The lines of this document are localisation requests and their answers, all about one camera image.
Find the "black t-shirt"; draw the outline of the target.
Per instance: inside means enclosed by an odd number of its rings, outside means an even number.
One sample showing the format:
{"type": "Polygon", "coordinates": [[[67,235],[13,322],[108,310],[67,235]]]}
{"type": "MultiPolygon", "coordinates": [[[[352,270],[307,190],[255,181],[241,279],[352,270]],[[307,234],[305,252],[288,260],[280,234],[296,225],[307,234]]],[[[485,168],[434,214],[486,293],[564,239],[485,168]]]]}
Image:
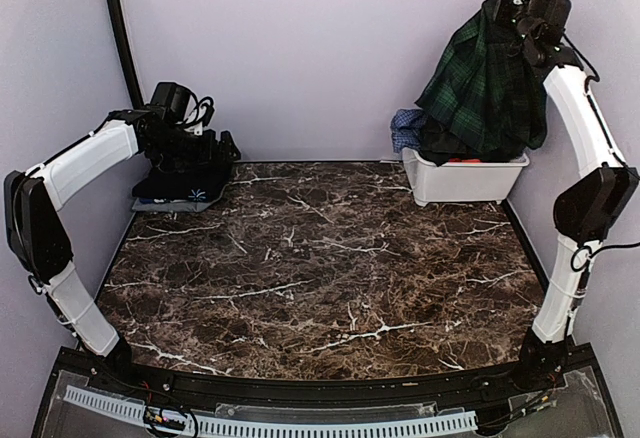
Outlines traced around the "black t-shirt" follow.
{"type": "Polygon", "coordinates": [[[184,173],[152,168],[132,189],[142,200],[213,202],[222,194],[232,175],[231,165],[213,165],[184,173]]]}

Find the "dark green plaid garment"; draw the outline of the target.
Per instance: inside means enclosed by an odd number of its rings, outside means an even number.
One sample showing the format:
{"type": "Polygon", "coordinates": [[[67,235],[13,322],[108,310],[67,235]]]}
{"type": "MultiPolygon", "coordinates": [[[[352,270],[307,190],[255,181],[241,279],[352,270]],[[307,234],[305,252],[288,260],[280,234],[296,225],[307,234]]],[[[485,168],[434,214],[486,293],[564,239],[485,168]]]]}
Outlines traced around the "dark green plaid garment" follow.
{"type": "Polygon", "coordinates": [[[430,160],[510,161],[546,139],[546,92],[513,24],[495,21],[499,2],[485,0],[453,33],[416,100],[426,114],[420,151],[430,160]]]}

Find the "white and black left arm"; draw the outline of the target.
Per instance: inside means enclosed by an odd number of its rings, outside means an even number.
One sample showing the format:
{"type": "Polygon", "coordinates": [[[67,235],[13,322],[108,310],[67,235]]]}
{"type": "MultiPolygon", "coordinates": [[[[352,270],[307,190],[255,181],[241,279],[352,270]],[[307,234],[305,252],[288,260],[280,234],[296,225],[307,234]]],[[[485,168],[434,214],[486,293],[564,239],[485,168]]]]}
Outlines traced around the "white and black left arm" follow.
{"type": "Polygon", "coordinates": [[[109,357],[101,375],[120,394],[140,387],[140,370],[119,356],[129,353],[129,345],[82,283],[59,212],[86,185],[137,154],[161,171],[211,169],[227,178],[241,157],[231,134],[195,134],[195,126],[170,123],[160,107],[114,111],[98,129],[63,151],[4,180],[7,243],[27,271],[31,288],[45,295],[61,324],[86,349],[109,357]]]}

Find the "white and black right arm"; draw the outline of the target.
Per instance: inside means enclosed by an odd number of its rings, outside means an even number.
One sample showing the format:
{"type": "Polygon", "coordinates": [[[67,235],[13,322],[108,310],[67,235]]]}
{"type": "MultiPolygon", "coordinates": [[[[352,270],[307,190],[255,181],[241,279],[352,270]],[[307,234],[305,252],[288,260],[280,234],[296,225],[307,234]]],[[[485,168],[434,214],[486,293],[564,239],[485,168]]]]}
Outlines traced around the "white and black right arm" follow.
{"type": "MultiPolygon", "coordinates": [[[[595,65],[601,80],[592,90],[626,163],[639,165],[639,28],[603,17],[570,20],[569,38],[595,65]]],[[[545,272],[551,272],[557,232],[556,197],[579,177],[569,134],[556,108],[547,113],[549,133],[531,152],[510,202],[545,272]]],[[[631,362],[639,343],[639,198],[633,196],[606,240],[578,312],[575,336],[589,342],[603,363],[631,362]]]]}

